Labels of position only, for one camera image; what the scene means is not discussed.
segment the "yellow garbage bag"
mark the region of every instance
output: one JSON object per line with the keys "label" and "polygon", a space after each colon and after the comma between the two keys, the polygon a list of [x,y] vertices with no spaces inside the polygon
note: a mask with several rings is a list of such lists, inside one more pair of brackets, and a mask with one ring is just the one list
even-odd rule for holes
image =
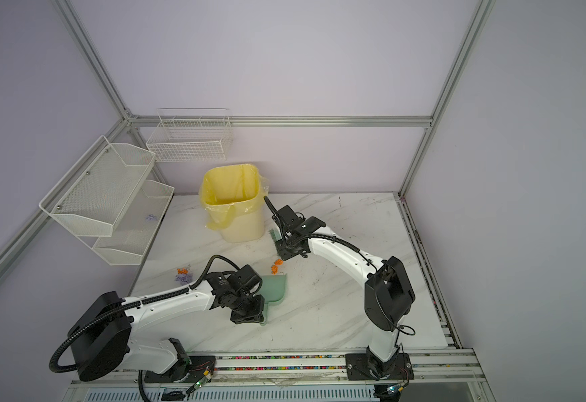
{"label": "yellow garbage bag", "polygon": [[[263,226],[261,207],[264,205],[265,195],[268,195],[268,180],[259,175],[255,165],[244,163],[210,169],[203,176],[199,189],[201,206],[208,211],[210,217],[206,227],[223,231],[230,228],[236,218],[255,212],[260,212],[254,214],[254,219],[261,221]],[[261,237],[264,229],[261,231],[257,238]]]}

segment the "black cable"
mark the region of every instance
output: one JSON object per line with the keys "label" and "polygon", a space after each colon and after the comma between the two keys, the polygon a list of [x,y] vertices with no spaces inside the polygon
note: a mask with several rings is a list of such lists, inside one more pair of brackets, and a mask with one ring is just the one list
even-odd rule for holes
{"label": "black cable", "polygon": [[360,253],[360,252],[358,252],[358,254],[360,254],[360,257],[362,257],[362,259],[367,262],[367,265],[372,266],[376,271],[378,270],[377,267],[375,265],[373,265],[371,260],[369,260],[367,257],[363,256],[362,253]]}
{"label": "black cable", "polygon": [[129,304],[125,304],[123,306],[113,308],[112,310],[109,310],[99,316],[96,316],[92,321],[88,322],[85,326],[83,326],[82,328],[80,328],[79,330],[74,332],[67,339],[65,339],[65,342],[63,342],[60,346],[58,346],[58,348],[56,349],[56,351],[53,353],[52,357],[50,358],[50,362],[49,362],[50,370],[53,373],[67,373],[67,372],[76,370],[77,369],[76,364],[61,366],[58,364],[58,361],[61,358],[61,355],[63,355],[63,353],[65,353],[65,350],[67,350],[70,347],[70,345],[72,345],[72,343],[74,343],[78,338],[80,338],[81,335],[83,335],[84,333],[86,333],[87,331],[92,329],[97,324],[100,324],[101,322],[104,322],[105,320],[109,320],[110,318],[124,312],[125,310],[130,310],[130,309],[140,307],[141,303],[143,303],[144,305],[150,304],[150,303],[156,303],[157,301],[166,300],[169,298],[173,298],[173,297],[188,293],[190,291],[190,289],[194,289],[195,287],[199,286],[199,284],[201,284],[201,281],[203,281],[203,278],[206,276],[206,274],[208,274],[208,270],[210,269],[212,262],[215,261],[216,259],[224,260],[224,261],[228,262],[230,265],[232,265],[233,268],[237,269],[238,271],[240,270],[239,267],[237,266],[237,264],[235,264],[231,260],[227,259],[226,257],[224,257],[222,255],[213,255],[210,258],[210,260],[208,260],[208,264],[206,265],[206,268],[204,268],[203,273],[201,274],[201,276],[199,277],[197,282],[195,282],[192,286],[184,286],[183,288],[176,290],[174,292],[160,294],[158,296],[145,298],[142,301],[135,301],[135,302],[132,302]]}
{"label": "black cable", "polygon": [[86,324],[83,328],[74,332],[69,338],[67,338],[65,340],[65,342],[61,343],[61,346],[58,346],[58,349],[56,349],[56,351],[54,352],[54,354],[50,358],[50,363],[49,363],[50,370],[53,373],[67,373],[69,371],[76,370],[75,364],[72,364],[69,366],[60,366],[58,364],[58,361],[61,358],[61,355],[65,352],[65,350],[67,350],[67,348],[69,348],[70,345],[72,345],[72,343],[74,343],[74,341],[76,341],[81,335],[83,335],[86,331],[90,330],[91,328],[93,328],[97,324],[100,324],[101,322],[104,322],[105,320],[112,318],[115,315],[118,315],[125,310],[137,308],[139,306],[141,306],[141,301],[135,301],[130,304],[126,304],[125,306],[119,306],[117,308],[113,308],[112,310],[97,316],[92,321],[88,322],[88,324]]}
{"label": "black cable", "polygon": [[274,205],[270,202],[267,196],[264,196],[264,201],[266,202],[268,209],[273,214],[273,220],[275,221],[275,224],[279,229],[279,234],[282,237],[282,241],[284,241],[284,243],[286,244],[286,230],[284,230],[284,223],[282,222],[281,216],[279,216],[279,213],[277,213],[277,210],[275,209]]}
{"label": "black cable", "polygon": [[396,341],[393,342],[393,344],[396,346],[396,353],[398,353],[398,350],[400,349],[400,346],[398,346],[398,339],[400,339],[400,331],[398,331],[396,334]]}
{"label": "black cable", "polygon": [[[416,334],[416,330],[413,329],[413,327],[410,327],[410,326],[404,326],[404,325],[400,324],[396,328],[398,329],[398,331],[400,331],[401,333],[403,333],[405,335],[414,336]],[[410,334],[410,333],[406,333],[405,331],[402,331],[404,328],[409,328],[411,331],[413,331],[413,333]]]}
{"label": "black cable", "polygon": [[143,399],[143,402],[152,402],[150,398],[147,397],[145,390],[143,389],[143,370],[138,371],[138,380],[136,382],[138,385],[138,393],[141,394],[141,399]]}
{"label": "black cable", "polygon": [[339,245],[343,245],[346,248],[349,248],[349,249],[353,250],[356,253],[359,253],[360,252],[360,249],[359,248],[357,248],[356,246],[353,246],[351,243],[347,242],[344,239],[340,239],[337,236],[324,235],[324,234],[320,234],[320,233],[311,233],[309,235],[302,235],[302,236],[296,238],[293,243],[288,244],[288,246],[289,247],[297,246],[299,243],[301,243],[302,241],[304,241],[306,239],[324,239],[324,240],[329,240],[329,241],[332,241],[332,242],[337,243]]}
{"label": "black cable", "polygon": [[261,277],[259,278],[259,285],[257,285],[257,289],[253,292],[250,293],[251,296],[257,294],[257,292],[261,289],[261,286],[264,284],[264,279],[262,279]]}
{"label": "black cable", "polygon": [[216,259],[224,260],[225,262],[228,262],[230,265],[232,265],[233,268],[237,269],[238,271],[240,270],[240,267],[238,267],[237,264],[235,264],[231,260],[227,259],[223,255],[215,254],[208,260],[208,264],[206,264],[206,268],[203,269],[203,272],[199,276],[199,279],[197,279],[197,281],[194,284],[190,285],[190,289],[193,289],[193,290],[196,289],[197,286],[199,286],[203,282],[203,279],[208,274],[208,270],[210,270],[210,266],[212,265],[212,262],[215,261]]}

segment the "marble table surface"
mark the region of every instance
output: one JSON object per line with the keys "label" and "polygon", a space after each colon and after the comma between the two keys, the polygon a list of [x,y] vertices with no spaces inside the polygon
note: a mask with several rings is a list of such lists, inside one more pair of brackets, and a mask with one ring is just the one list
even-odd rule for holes
{"label": "marble table surface", "polygon": [[[288,204],[306,217],[316,216],[337,234],[368,253],[399,258],[416,294],[403,323],[415,336],[401,334],[404,349],[447,347],[440,320],[405,230],[392,193],[273,194],[276,208]],[[275,228],[263,207],[266,233],[256,241],[226,243],[206,229],[207,214],[197,196],[175,196],[156,235],[132,295],[141,296],[179,286],[177,268],[190,265],[196,279],[213,254],[240,267],[250,264],[260,275],[270,275],[277,252],[268,230]],[[230,269],[216,261],[212,270]],[[148,334],[181,340],[193,352],[346,350],[369,344],[371,324],[364,313],[364,292],[349,275],[316,255],[293,258],[280,266],[287,275],[284,300],[270,306],[265,326],[235,325],[231,311],[217,308],[177,317],[148,329]]]}

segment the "green brush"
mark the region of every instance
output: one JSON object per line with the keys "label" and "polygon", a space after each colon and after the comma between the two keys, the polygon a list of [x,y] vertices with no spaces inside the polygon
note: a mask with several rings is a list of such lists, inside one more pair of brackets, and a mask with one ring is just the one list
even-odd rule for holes
{"label": "green brush", "polygon": [[271,229],[271,230],[269,230],[269,231],[268,231],[268,233],[270,233],[270,238],[272,238],[272,239],[273,239],[273,243],[274,243],[274,242],[276,242],[276,241],[278,241],[278,240],[281,240],[281,239],[282,239],[282,236],[281,236],[281,235],[279,234],[279,232],[278,232],[277,230],[275,230],[275,229]]}

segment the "white mesh shelf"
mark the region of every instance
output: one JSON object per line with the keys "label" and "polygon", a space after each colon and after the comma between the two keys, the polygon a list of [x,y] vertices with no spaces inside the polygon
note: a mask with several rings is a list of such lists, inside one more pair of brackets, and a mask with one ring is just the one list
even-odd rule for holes
{"label": "white mesh shelf", "polygon": [[101,153],[60,201],[50,210],[41,202],[74,236],[112,236],[154,166],[151,151],[99,141],[106,143]]}
{"label": "white mesh shelf", "polygon": [[138,265],[166,213],[174,187],[146,180],[111,237],[91,247],[110,265]]}
{"label": "white mesh shelf", "polygon": [[228,109],[157,109],[147,148],[160,162],[225,160],[233,143]]}

